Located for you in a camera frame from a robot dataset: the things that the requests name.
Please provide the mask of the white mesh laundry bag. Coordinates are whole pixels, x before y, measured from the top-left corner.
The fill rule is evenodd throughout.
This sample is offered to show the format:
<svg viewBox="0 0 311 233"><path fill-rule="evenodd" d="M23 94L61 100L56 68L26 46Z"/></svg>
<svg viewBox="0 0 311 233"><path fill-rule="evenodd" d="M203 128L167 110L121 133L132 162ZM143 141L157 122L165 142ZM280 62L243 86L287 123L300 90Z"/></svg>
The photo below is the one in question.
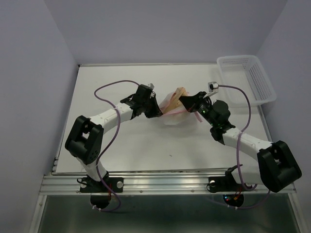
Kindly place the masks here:
<svg viewBox="0 0 311 233"><path fill-rule="evenodd" d="M174 92L169 93L159 104L159 107L163 113L163 115L159 118L161 123L164 125L174 126L190 118L195 119L197 122L202 122L202 119L198 113L188 112L182 104L178 105L167 113L164 113L164 110L169 106L169 103L171 102L171 99L174 95Z"/></svg>

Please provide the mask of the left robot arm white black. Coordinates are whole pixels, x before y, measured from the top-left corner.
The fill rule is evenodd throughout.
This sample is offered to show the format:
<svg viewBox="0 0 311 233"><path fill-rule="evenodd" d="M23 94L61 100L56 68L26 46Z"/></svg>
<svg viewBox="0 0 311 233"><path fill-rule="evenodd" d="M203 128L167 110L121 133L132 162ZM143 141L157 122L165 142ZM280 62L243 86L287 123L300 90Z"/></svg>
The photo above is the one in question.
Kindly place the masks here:
<svg viewBox="0 0 311 233"><path fill-rule="evenodd" d="M104 191L108 187L108 179L105 177L107 171L98 160L104 134L115 127L118 133L121 123L141 114L147 118L162 116L153 88L153 84L140 84L134 94L122 99L117 105L112 104L111 109L92 117L76 118L65 142L65 149L81 163L97 191Z"/></svg>

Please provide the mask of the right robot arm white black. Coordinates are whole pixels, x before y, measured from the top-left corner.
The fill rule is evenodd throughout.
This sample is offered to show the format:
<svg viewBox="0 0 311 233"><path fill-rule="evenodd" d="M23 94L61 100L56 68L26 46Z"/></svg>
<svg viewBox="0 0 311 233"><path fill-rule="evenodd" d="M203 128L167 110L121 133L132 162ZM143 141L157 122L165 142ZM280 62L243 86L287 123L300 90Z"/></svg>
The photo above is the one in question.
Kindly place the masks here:
<svg viewBox="0 0 311 233"><path fill-rule="evenodd" d="M289 146L283 141L269 142L242 133L229 122L230 111L222 100L212 102L206 92L179 98L188 112L198 112L212 127L213 139L238 152L250 156L258 163L258 168L248 169L237 164L229 168L224 176L209 179L211 193L247 190L245 185L264 185L277 193L302 176Z"/></svg>

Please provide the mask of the white plastic basket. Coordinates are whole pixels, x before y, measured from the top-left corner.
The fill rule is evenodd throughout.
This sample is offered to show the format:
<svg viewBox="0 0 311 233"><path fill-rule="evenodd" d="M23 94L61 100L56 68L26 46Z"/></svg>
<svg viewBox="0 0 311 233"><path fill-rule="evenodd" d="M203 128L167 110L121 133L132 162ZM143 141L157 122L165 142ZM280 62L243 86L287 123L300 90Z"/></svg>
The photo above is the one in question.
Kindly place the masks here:
<svg viewBox="0 0 311 233"><path fill-rule="evenodd" d="M251 106L276 100L275 90L260 60L254 55L224 56L217 59L224 85L242 89Z"/></svg>

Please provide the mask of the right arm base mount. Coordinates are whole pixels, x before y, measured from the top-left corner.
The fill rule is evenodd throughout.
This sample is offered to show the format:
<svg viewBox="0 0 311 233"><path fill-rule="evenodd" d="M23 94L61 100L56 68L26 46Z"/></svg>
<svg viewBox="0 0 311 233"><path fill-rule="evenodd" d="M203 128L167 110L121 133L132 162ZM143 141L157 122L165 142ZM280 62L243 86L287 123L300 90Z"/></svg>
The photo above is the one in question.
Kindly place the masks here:
<svg viewBox="0 0 311 233"><path fill-rule="evenodd" d="M237 166L231 167L225 171L223 176L211 176L208 178L207 190L210 193L217 192L236 192L246 191L241 184L238 184L233 175L233 171L238 171Z"/></svg>

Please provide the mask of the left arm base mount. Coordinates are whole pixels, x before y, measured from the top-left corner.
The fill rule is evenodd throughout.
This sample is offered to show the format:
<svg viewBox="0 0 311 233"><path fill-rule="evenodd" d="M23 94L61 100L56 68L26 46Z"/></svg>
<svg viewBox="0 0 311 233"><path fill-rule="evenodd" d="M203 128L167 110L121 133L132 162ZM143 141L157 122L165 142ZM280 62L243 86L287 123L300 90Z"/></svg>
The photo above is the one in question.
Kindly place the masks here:
<svg viewBox="0 0 311 233"><path fill-rule="evenodd" d="M78 178L77 183L80 185L81 193L108 193L107 187L101 182L97 182L90 177ZM104 179L106 185L115 193L123 192L124 179L122 177L108 177Z"/></svg>

